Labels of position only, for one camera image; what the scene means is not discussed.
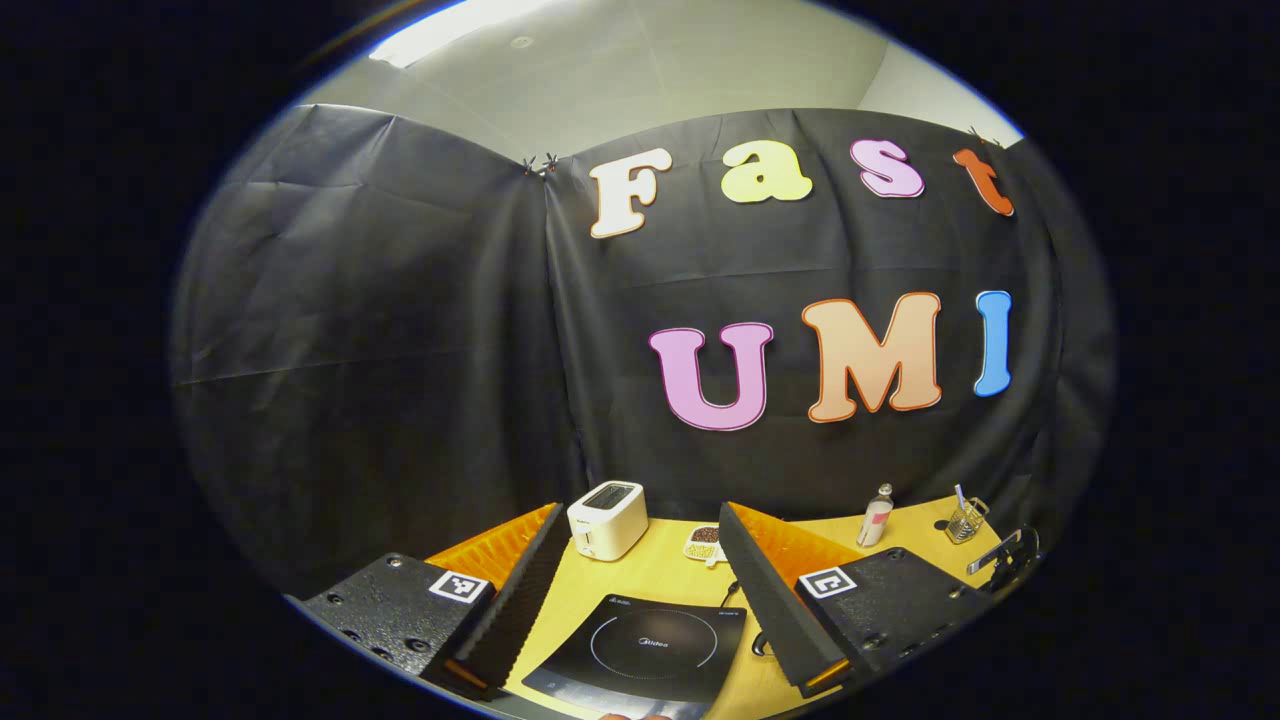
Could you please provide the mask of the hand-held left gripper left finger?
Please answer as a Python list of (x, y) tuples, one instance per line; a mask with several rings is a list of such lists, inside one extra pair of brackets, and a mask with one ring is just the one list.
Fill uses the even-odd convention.
[(302, 602), (406, 673), (471, 700), (507, 683), (570, 542), (548, 503), (417, 560), (388, 553)]

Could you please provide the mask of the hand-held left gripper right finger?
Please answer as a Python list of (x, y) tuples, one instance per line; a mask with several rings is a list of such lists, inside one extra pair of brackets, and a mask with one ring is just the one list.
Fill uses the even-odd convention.
[(991, 593), (902, 547), (860, 555), (735, 502), (721, 506), (719, 546), (805, 698), (890, 674), (993, 605)]

